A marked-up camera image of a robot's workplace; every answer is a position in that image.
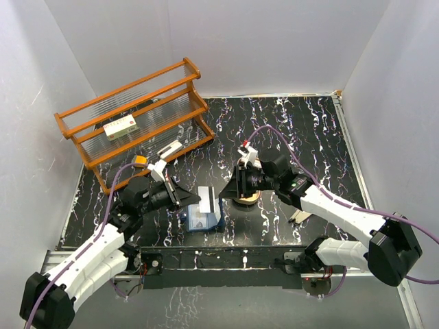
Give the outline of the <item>orange yellow small object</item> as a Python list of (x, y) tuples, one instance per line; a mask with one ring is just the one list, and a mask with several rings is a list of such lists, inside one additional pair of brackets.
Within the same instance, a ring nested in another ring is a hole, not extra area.
[(144, 156), (135, 156), (132, 161), (136, 166), (142, 166), (147, 164), (147, 158)]

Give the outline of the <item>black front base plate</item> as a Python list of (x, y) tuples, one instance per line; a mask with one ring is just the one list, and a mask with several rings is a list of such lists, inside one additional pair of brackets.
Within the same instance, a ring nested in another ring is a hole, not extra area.
[(303, 247), (144, 247), (146, 289), (282, 287), (301, 289), (310, 271), (294, 261)]

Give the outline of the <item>orange wooden shelf rack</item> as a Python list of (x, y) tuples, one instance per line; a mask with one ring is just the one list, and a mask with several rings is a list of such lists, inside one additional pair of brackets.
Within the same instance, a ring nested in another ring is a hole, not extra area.
[[(103, 192), (114, 184), (124, 187), (133, 176), (147, 175), (149, 170), (134, 166), (120, 176), (116, 172), (144, 156), (147, 163), (160, 158), (157, 152), (174, 140), (182, 149), (167, 157), (167, 162), (210, 142), (215, 133), (203, 115), (209, 109), (195, 89), (199, 68), (188, 58), (139, 80), (119, 87), (54, 118), (61, 134), (73, 142), (85, 168), (92, 171)], [(121, 138), (108, 140), (103, 126), (131, 114), (138, 130)]]

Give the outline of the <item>grey striped credit card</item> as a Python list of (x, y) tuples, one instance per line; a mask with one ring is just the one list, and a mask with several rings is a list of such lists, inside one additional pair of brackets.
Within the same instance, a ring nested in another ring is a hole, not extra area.
[(198, 187), (199, 210), (201, 213), (214, 213), (215, 212), (215, 193), (212, 186), (199, 186)]

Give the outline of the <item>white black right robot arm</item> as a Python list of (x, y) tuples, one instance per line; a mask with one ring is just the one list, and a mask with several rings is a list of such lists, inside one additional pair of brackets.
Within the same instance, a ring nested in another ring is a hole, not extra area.
[(355, 237), (354, 241), (320, 237), (308, 245), (299, 261), (312, 271), (334, 265), (354, 267), (397, 287), (423, 254), (404, 218), (370, 213), (328, 192), (308, 175), (294, 171), (284, 156), (256, 164), (239, 161), (219, 196), (239, 199), (257, 191), (274, 191), (283, 203), (316, 215)]

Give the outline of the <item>beige oval card tray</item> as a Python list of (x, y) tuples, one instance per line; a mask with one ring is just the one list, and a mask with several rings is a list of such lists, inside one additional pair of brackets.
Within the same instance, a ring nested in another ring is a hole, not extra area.
[(233, 201), (239, 206), (253, 206), (260, 199), (261, 192), (256, 191), (249, 197), (234, 198)]

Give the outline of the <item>blue leather card holder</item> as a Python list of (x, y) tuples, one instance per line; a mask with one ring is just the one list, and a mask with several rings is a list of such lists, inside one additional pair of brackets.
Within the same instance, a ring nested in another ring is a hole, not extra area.
[(192, 204), (186, 211), (186, 230), (188, 232), (211, 231), (224, 226), (222, 199), (215, 200), (215, 212), (200, 212), (198, 204)]

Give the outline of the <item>white red small box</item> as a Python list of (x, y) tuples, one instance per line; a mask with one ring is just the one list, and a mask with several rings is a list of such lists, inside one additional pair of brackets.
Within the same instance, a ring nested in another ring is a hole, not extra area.
[(134, 117), (129, 114), (105, 124), (103, 128), (107, 139), (112, 141), (138, 130), (138, 125), (134, 120)]

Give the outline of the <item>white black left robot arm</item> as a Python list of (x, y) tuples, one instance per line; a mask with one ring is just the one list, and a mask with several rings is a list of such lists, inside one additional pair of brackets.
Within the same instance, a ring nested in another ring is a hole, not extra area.
[(135, 273), (141, 256), (130, 238), (149, 212), (178, 210), (200, 197), (178, 186), (174, 179), (149, 184), (132, 178), (110, 207), (97, 231), (66, 260), (26, 281), (19, 315), (26, 328), (68, 328), (85, 301), (118, 273)]

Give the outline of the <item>white black small device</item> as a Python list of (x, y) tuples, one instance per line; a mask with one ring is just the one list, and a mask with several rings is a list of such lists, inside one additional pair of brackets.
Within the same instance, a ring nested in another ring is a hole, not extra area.
[(179, 152), (182, 149), (183, 145), (179, 140), (174, 140), (164, 148), (162, 148), (160, 151), (157, 152), (157, 156), (160, 159), (166, 159), (167, 157), (171, 156), (172, 154), (175, 154)]

